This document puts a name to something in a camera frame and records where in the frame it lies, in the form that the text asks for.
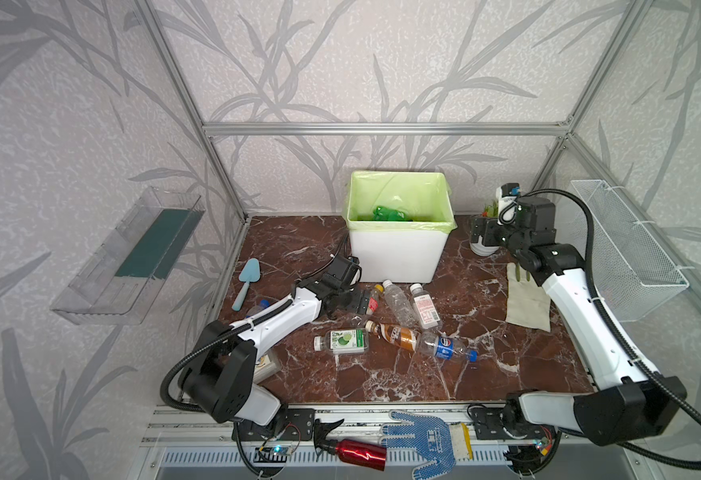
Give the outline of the green plastic bottle yellow cap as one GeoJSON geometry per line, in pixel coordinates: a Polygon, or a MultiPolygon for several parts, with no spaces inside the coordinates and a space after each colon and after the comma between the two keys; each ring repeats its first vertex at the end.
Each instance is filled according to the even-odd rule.
{"type": "Polygon", "coordinates": [[[401,210],[378,205],[372,210],[372,220],[378,222],[412,222],[413,218],[401,210]]]}

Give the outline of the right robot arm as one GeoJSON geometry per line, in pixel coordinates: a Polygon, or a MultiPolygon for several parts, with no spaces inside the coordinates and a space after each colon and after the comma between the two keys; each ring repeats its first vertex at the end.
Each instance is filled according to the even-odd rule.
{"type": "Polygon", "coordinates": [[[562,190],[584,215],[585,251],[555,239],[550,190],[521,193],[506,183],[496,193],[496,216],[474,220],[471,235],[482,246],[502,247],[544,290],[565,321],[589,368],[596,390],[585,395],[526,391],[507,396],[502,427],[512,435],[534,425],[579,435],[598,446],[617,445],[672,467],[701,471],[701,460],[668,457],[637,446],[662,434],[676,412],[701,428],[701,413],[686,400],[676,377],[664,377],[634,345],[598,294],[593,279],[595,222],[584,201],[562,190]]]}

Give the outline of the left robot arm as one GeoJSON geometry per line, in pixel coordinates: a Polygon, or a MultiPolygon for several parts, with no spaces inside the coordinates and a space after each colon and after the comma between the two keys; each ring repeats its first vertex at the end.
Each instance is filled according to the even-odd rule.
{"type": "Polygon", "coordinates": [[[322,280],[298,282],[290,295],[252,317],[232,324],[212,322],[192,352],[166,373],[160,399],[172,409],[205,413],[218,423],[268,426],[280,416],[282,402],[254,382],[260,357],[322,316],[366,312],[369,300],[368,291],[358,285],[336,289],[322,280]]]}

